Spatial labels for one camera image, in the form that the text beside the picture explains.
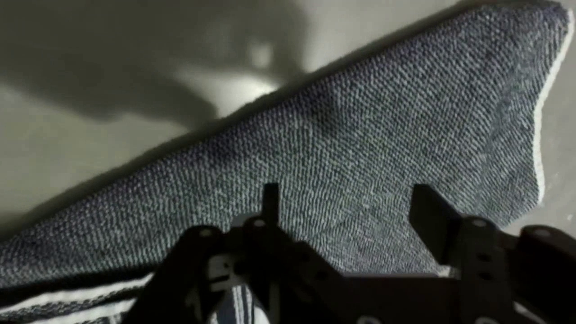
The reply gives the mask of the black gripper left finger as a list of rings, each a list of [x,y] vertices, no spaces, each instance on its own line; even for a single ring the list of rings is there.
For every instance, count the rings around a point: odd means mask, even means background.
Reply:
[[[279,222],[279,185],[278,183],[267,183],[263,188],[263,217],[278,224]]]

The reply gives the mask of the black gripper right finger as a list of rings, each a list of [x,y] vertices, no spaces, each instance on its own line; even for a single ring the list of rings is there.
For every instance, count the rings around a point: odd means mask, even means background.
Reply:
[[[431,185],[413,186],[409,222],[440,264],[450,262],[463,215]]]

